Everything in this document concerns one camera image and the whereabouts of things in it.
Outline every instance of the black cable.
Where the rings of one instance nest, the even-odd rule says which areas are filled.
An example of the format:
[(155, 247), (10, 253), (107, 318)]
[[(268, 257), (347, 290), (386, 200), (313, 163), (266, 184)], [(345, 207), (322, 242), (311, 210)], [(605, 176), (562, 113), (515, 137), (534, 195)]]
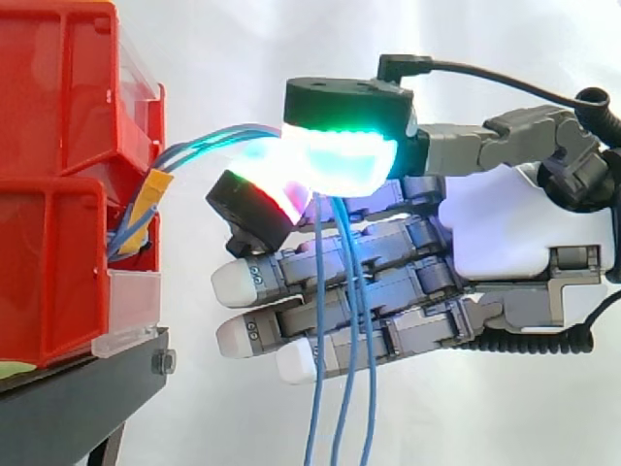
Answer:
[(510, 352), (520, 354), (580, 354), (591, 352), (594, 338), (591, 327), (602, 313), (621, 299), (621, 290), (607, 296), (584, 320), (584, 323), (559, 333), (510, 333), (486, 328), (471, 342), (455, 347), (458, 350)]
[(406, 76), (418, 76), (431, 73), (432, 71), (444, 71), (474, 76), (494, 83), (508, 85), (509, 87), (528, 92), (544, 100), (571, 109), (602, 110), (606, 109), (610, 103), (608, 95), (603, 91), (598, 94), (590, 94), (589, 97), (591, 98), (571, 99), (502, 73), (486, 70), (485, 68), (468, 65), (466, 63), (434, 60), (431, 56), (401, 54), (382, 55), (379, 59), (377, 78), (382, 81), (400, 83), (401, 78)]
[(615, 291), (610, 296), (607, 296), (600, 305), (584, 320), (584, 325), (589, 329), (593, 326), (595, 321), (602, 315), (602, 313), (612, 306), (614, 303), (621, 299), (621, 289)]
[(537, 87), (536, 85), (517, 80), (516, 78), (512, 78), (511, 76), (503, 75), (502, 73), (496, 73), (494, 71), (479, 68), (477, 66), (467, 65), (465, 63), (432, 60), (432, 69), (434, 71), (445, 71), (448, 73), (458, 73), (460, 75), (474, 76), (494, 83), (508, 85), (509, 87), (528, 92), (529, 94), (536, 95), (541, 99), (547, 100), (554, 104), (562, 105), (564, 107), (569, 107), (571, 109), (601, 110), (606, 108), (610, 104), (610, 99), (607, 94), (601, 95), (603, 100), (598, 101), (571, 99), (569, 97), (564, 97), (554, 92), (550, 92), (549, 90), (542, 89), (540, 87)]
[(444, 71), (474, 76), (493, 83), (501, 83), (536, 95), (557, 105), (569, 107), (587, 131), (597, 136), (612, 149), (621, 148), (621, 119), (609, 108), (610, 97), (597, 87), (581, 90), (574, 99), (550, 92), (502, 73), (465, 63), (434, 60), (431, 56), (385, 54), (379, 58), (377, 78), (388, 83), (401, 83), (406, 76), (418, 76), (432, 71)]

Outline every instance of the yellow tag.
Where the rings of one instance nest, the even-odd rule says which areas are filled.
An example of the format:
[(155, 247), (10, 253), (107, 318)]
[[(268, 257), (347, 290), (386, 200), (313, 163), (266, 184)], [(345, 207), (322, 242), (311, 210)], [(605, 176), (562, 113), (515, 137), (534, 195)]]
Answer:
[(0, 361), (0, 381), (17, 374), (31, 372), (37, 369), (37, 366), (26, 364), (25, 362)]
[[(166, 188), (173, 180), (173, 176), (159, 170), (151, 170), (148, 172), (147, 179), (143, 183), (143, 187), (134, 203), (134, 210), (129, 217), (129, 225), (133, 225), (138, 221), (152, 206), (159, 204), (162, 196), (166, 192)], [(129, 240), (127, 240), (118, 251), (119, 254), (135, 254), (137, 253), (147, 235), (148, 224), (138, 230)]]

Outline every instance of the cable bundle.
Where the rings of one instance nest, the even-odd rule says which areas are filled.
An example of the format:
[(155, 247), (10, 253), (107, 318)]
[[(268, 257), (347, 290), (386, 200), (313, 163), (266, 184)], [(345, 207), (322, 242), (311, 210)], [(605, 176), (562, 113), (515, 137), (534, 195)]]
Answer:
[[(214, 131), (206, 136), (202, 136), (198, 139), (187, 143), (179, 143), (170, 146), (164, 150), (152, 163), (150, 170), (160, 170), (164, 173), (172, 173), (179, 167), (185, 165), (211, 150), (225, 148), (233, 144), (242, 143), (245, 141), (251, 141), (259, 138), (266, 137), (279, 137), (280, 132), (270, 126), (261, 124), (238, 124), (235, 126), (229, 126), (218, 131)], [(134, 223), (129, 224), (129, 220), (134, 209), (136, 198), (138, 197), (140, 189), (136, 190), (134, 197), (130, 201), (123, 215), (123, 219), (117, 230), (109, 235), (108, 241), (108, 260), (110, 262), (116, 262), (123, 260), (134, 254), (119, 254), (119, 249), (127, 242), (136, 232), (140, 231), (145, 225), (149, 224), (155, 214), (157, 213), (157, 206), (153, 205), (148, 209), (144, 215), (137, 219)]]
[[(310, 419), (310, 431), (307, 441), (307, 449), (305, 454), (305, 466), (310, 466), (312, 461), (312, 448), (318, 423), (319, 406), (321, 399), (321, 391), (324, 381), (325, 361), (324, 361), (324, 314), (325, 314), (325, 273), (323, 267), (323, 245), (321, 234), (321, 202), (318, 195), (314, 195), (315, 204), (315, 256), (317, 265), (317, 380), (315, 392), (312, 402), (312, 416)], [(346, 287), (349, 309), (351, 312), (351, 346), (349, 352), (349, 367), (347, 370), (347, 378), (345, 381), (345, 390), (343, 394), (343, 402), (341, 411), (339, 412), (339, 420), (335, 432), (332, 453), (330, 457), (331, 466), (339, 464), (339, 449), (343, 438), (344, 425), (347, 417), (347, 410), (353, 391), (353, 383), (355, 379), (357, 359), (358, 359), (358, 337), (360, 317), (364, 321), (365, 333), (367, 336), (367, 355), (369, 359), (369, 413), (367, 421), (367, 435), (365, 445), (360, 460), (361, 465), (369, 462), (373, 436), (376, 423), (376, 357), (373, 347), (373, 323), (371, 311), (368, 305), (367, 284), (360, 262), (358, 249), (356, 248), (353, 235), (351, 234), (351, 225), (345, 208), (343, 199), (331, 199), (332, 210), (335, 221), (341, 235), (343, 245), (343, 255), (345, 259)]]

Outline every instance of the blue cable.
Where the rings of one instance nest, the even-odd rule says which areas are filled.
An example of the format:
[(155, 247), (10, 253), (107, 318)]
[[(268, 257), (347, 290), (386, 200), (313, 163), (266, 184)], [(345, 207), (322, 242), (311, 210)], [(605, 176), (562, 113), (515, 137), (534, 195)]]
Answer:
[(123, 246), (127, 240), (129, 240), (138, 230), (151, 221), (156, 212), (156, 207), (151, 206), (150, 209), (148, 209), (138, 220), (124, 230), (118, 231), (114, 235), (113, 240), (108, 244), (108, 258), (110, 259), (111, 257), (114, 257), (120, 247)]
[(343, 219), (342, 211), (339, 208), (342, 199), (332, 198), (332, 211), (334, 218), (341, 234), (343, 252), (345, 256), (345, 273), (347, 276), (347, 297), (349, 302), (349, 308), (351, 311), (351, 346), (349, 347), (349, 367), (347, 370), (347, 380), (345, 382), (345, 390), (343, 394), (343, 401), (341, 403), (341, 411), (339, 412), (339, 420), (337, 422), (337, 430), (334, 434), (332, 442), (332, 454), (330, 456), (330, 465), (339, 465), (339, 448), (341, 447), (341, 439), (343, 438), (343, 431), (345, 426), (345, 420), (347, 417), (347, 409), (349, 407), (349, 401), (351, 400), (351, 392), (353, 390), (354, 378), (356, 375), (356, 366), (358, 359), (358, 300), (356, 298), (356, 288), (354, 282), (354, 272), (352, 264), (351, 250), (348, 246), (347, 229), (345, 224), (348, 223), (348, 218)]
[(369, 462), (369, 455), (371, 454), (371, 447), (373, 445), (373, 436), (376, 430), (377, 370), (376, 355), (373, 346), (373, 323), (371, 319), (371, 311), (369, 309), (367, 282), (363, 274), (362, 263), (360, 262), (360, 253), (356, 246), (356, 242), (353, 239), (353, 235), (351, 234), (351, 228), (348, 225), (348, 218), (346, 216), (344, 203), (341, 202), (338, 207), (341, 210), (341, 216), (344, 216), (346, 221), (345, 226), (347, 226), (347, 241), (351, 247), (353, 263), (356, 271), (356, 279), (360, 285), (362, 314), (365, 323), (365, 332), (367, 334), (367, 358), (369, 359), (369, 413), (367, 418), (367, 436), (365, 438), (365, 445), (362, 450), (362, 458), (360, 460), (360, 465), (366, 466)]
[(251, 141), (254, 139), (271, 138), (271, 137), (276, 137), (276, 135), (271, 134), (271, 133), (266, 133), (263, 131), (247, 130), (247, 131), (241, 131), (239, 133), (231, 134), (229, 136), (225, 136), (215, 142), (202, 143), (202, 144), (199, 144), (193, 147), (195, 149), (194, 152), (180, 158), (174, 163), (163, 168), (163, 171), (166, 173), (171, 173), (177, 170), (180, 166), (185, 165), (187, 162), (195, 159), (199, 155), (202, 155), (203, 153), (214, 150), (214, 149), (225, 148), (227, 146), (231, 146), (237, 143), (242, 143), (244, 141)]
[(321, 392), (325, 378), (325, 306), (326, 306), (326, 276), (323, 266), (323, 243), (321, 231), (321, 199), (317, 193), (312, 195), (314, 200), (314, 253), (317, 265), (317, 381), (312, 398), (312, 415), (310, 417), (309, 437), (304, 455), (304, 466), (311, 466), (312, 449), (319, 422), (319, 408), (321, 406)]
[(184, 150), (194, 149), (195, 146), (212, 142), (213, 139), (218, 138), (220, 136), (229, 136), (233, 133), (242, 132), (242, 131), (258, 131), (258, 132), (263, 132), (266, 135), (272, 135), (272, 136), (277, 136), (277, 137), (280, 136), (280, 131), (278, 129), (273, 128), (271, 126), (266, 126), (263, 124), (246, 123), (246, 124), (236, 124), (233, 126), (227, 126), (226, 128), (218, 129), (217, 131), (214, 131), (213, 133), (207, 134), (205, 136), (201, 136), (200, 138), (197, 138), (193, 141), (189, 141), (187, 143), (178, 143), (173, 146), (170, 146), (169, 148), (167, 148), (166, 150), (164, 150), (162, 153), (159, 154), (159, 156), (153, 162), (152, 166), (153, 168), (160, 168), (165, 163), (167, 163), (168, 161), (170, 161), (171, 159), (173, 159), (174, 157), (182, 153)]
[[(221, 147), (226, 147), (226, 146), (240, 143), (243, 141), (250, 141), (252, 139), (258, 139), (258, 138), (263, 138), (263, 137), (279, 137), (279, 136), (280, 136), (280, 131), (278, 129), (273, 128), (271, 126), (262, 125), (262, 124), (247, 123), (247, 124), (238, 124), (234, 126), (228, 126), (226, 128), (222, 128), (217, 131), (214, 131), (213, 133), (210, 133), (206, 136), (197, 138), (193, 141), (190, 141), (187, 143), (178, 143), (178, 144), (174, 144), (170, 146), (155, 159), (151, 168), (160, 169), (164, 164), (166, 164), (168, 161), (172, 160), (174, 157), (181, 154), (185, 150), (195, 149), (195, 151), (192, 152), (191, 154), (187, 155), (181, 160), (178, 160), (175, 163), (163, 169), (165, 172), (170, 173), (173, 170), (178, 169), (181, 165), (184, 165), (185, 163), (196, 158), (202, 153), (205, 153), (206, 151), (214, 150), (214, 149), (221, 148)], [(218, 141), (214, 141), (214, 139), (217, 137), (222, 137), (222, 138)], [(129, 215), (131, 214), (131, 210), (132, 210), (131, 206), (136, 201), (136, 198), (138, 197), (139, 192), (140, 192), (140, 188), (136, 190), (132, 199), (130, 200), (129, 205), (127, 209), (125, 210), (125, 215), (123, 216), (121, 224), (117, 228), (116, 232), (114, 233), (115, 238), (121, 237), (121, 235), (123, 235), (123, 237), (126, 236), (127, 222), (129, 221)], [(108, 258), (109, 260), (117, 261), (117, 260), (121, 260), (122, 258), (126, 258), (126, 256), (116, 256), (115, 251), (114, 251), (112, 253), (110, 252), (108, 253)]]

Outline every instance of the white fingertip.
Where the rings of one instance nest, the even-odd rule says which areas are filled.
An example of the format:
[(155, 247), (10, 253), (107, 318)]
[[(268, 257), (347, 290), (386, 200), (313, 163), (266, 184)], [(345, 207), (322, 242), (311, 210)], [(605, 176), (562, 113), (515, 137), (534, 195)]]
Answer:
[(317, 379), (317, 367), (307, 338), (281, 347), (276, 353), (276, 364), (284, 382), (299, 385), (313, 383)]
[(223, 265), (212, 275), (215, 297), (227, 308), (252, 306), (257, 298), (254, 278), (245, 259), (237, 259)]
[(244, 316), (227, 320), (215, 332), (220, 353), (224, 357), (242, 359), (252, 356), (252, 345), (245, 328)]

